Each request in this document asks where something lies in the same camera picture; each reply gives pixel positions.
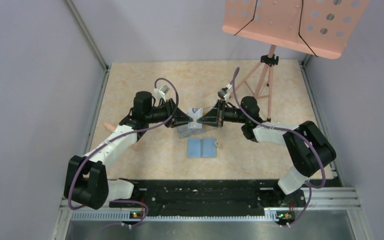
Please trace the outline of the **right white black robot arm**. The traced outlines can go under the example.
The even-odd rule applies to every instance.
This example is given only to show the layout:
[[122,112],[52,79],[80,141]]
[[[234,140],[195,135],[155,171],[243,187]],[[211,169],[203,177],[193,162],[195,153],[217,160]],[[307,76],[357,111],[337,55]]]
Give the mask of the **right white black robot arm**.
[[239,123],[247,140],[286,146],[292,167],[275,185],[273,200],[279,206],[287,206],[293,193],[335,160],[337,153],[314,122],[305,121],[296,127],[275,126],[264,121],[259,112],[253,96],[243,97],[239,106],[219,99],[197,122],[215,128],[223,127],[224,122]]

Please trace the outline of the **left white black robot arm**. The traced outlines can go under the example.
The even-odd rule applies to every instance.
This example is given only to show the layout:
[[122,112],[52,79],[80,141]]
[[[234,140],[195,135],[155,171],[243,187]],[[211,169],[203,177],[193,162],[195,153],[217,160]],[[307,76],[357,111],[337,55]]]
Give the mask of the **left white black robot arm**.
[[151,130],[150,124],[153,128],[176,128],[193,121],[178,108],[174,99],[162,99],[158,106],[154,105],[155,102],[151,92],[137,92],[129,114],[112,134],[94,150],[83,156],[74,155],[69,160],[63,192],[65,198],[95,210],[101,208],[110,193],[106,168]]

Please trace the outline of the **clear acrylic card box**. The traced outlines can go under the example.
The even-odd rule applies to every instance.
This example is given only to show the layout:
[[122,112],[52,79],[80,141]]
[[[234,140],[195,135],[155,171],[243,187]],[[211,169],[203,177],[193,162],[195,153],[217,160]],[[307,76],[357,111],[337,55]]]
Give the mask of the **clear acrylic card box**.
[[215,127],[202,124],[202,129],[189,129],[188,125],[182,125],[176,128],[180,139],[189,138],[194,135],[203,134],[205,132],[215,130]]

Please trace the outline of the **silver credit card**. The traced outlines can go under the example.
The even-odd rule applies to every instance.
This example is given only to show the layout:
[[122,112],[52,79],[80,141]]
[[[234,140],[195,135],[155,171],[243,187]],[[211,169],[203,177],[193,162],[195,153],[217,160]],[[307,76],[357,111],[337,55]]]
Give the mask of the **silver credit card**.
[[198,123],[197,120],[203,116],[202,108],[190,108],[188,115],[192,118],[192,122],[188,123],[189,129],[202,129],[203,125]]

